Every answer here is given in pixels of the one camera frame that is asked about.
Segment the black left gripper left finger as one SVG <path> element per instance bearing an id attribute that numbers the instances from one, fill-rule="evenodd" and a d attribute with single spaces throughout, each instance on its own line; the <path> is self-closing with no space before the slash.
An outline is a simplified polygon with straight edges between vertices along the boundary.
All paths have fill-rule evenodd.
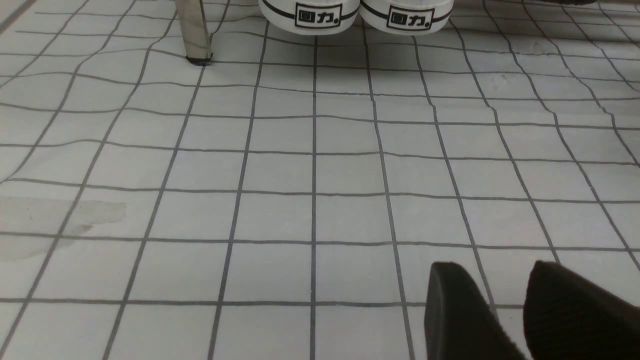
<path id="1" fill-rule="evenodd" d="M 430 266 L 423 317 L 428 360 L 525 360 L 470 274 L 455 262 Z"/>

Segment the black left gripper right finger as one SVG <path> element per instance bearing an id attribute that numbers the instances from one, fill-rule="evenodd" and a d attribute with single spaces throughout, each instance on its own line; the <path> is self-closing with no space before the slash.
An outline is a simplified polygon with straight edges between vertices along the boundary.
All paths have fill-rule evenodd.
<path id="1" fill-rule="evenodd" d="M 523 305 L 534 360 L 637 360 L 637 306 L 557 262 L 537 260 Z"/>

